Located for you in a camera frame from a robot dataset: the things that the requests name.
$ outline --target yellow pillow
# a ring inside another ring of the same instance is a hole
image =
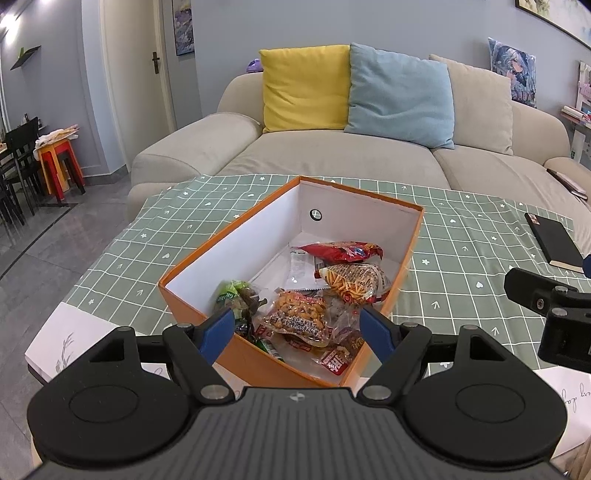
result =
[[[343,130],[349,117],[349,45],[261,50],[265,132]]]

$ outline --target door handle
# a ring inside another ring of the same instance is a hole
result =
[[[160,73],[160,65],[158,64],[159,60],[160,60],[160,57],[158,57],[158,53],[152,52],[152,61],[154,62],[154,73],[156,75]]]

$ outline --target anime pillow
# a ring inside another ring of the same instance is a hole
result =
[[[535,108],[535,57],[521,50],[488,39],[491,70],[511,80],[511,97]]]

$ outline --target black chair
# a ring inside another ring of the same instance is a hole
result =
[[[35,142],[38,138],[39,119],[37,117],[6,134],[6,146],[12,154],[16,171],[6,175],[5,179],[17,204],[18,200],[14,192],[14,184],[20,183],[22,185],[22,191],[25,194],[25,199],[32,215],[35,215],[35,212],[27,195],[26,187],[29,187],[33,198],[43,196],[43,187],[38,175],[39,170],[41,170],[41,162],[37,161],[33,156]]]
[[[21,225],[25,225],[25,219],[22,215],[22,210],[18,204],[18,200],[13,198],[11,186],[4,179],[0,173],[0,216],[6,223],[12,225],[12,217],[18,219]]]

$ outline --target gray floor tile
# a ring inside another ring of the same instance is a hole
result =
[[[12,265],[20,252],[17,250],[6,247],[5,245],[0,245],[0,276]]]
[[[84,195],[77,188],[70,189],[66,201],[73,203],[126,203],[131,190],[131,177],[123,177],[117,183],[109,185],[91,185]]]
[[[82,203],[27,253],[83,274],[127,224],[122,203]]]
[[[41,326],[31,326],[0,369],[0,405],[23,434],[27,434],[27,406],[41,384],[30,374],[25,351]]]
[[[22,252],[65,211],[65,207],[40,207],[35,210],[35,216],[25,211],[24,226],[20,224],[0,226],[0,245]]]
[[[20,480],[32,470],[31,445],[0,405],[0,478]]]
[[[31,243],[65,210],[41,207],[27,224],[0,226],[0,478],[17,480],[31,470],[27,405],[40,388],[27,370],[24,353],[43,323],[80,275],[127,225],[129,177],[117,184],[77,189],[66,201],[78,203],[35,244]]]
[[[36,312],[44,312],[48,305],[56,307],[78,278],[79,273],[25,254],[0,280],[0,312],[8,314],[27,301],[32,310],[21,321],[30,325],[37,320]]]

